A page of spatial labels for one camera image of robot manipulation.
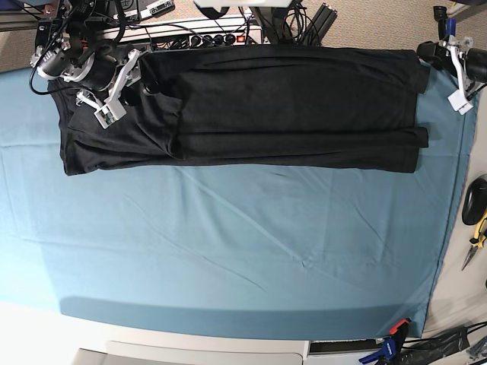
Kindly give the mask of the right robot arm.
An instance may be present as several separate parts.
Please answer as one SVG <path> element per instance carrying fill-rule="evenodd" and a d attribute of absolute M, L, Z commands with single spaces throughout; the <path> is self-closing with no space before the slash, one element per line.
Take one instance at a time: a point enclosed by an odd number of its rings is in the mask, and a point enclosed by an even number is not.
<path fill-rule="evenodd" d="M 32 78 L 59 112 L 86 109 L 110 124 L 161 91 L 149 63 L 156 50 L 152 25 L 136 21 L 121 1 L 60 1 L 56 15 L 40 21 L 30 59 Z"/>

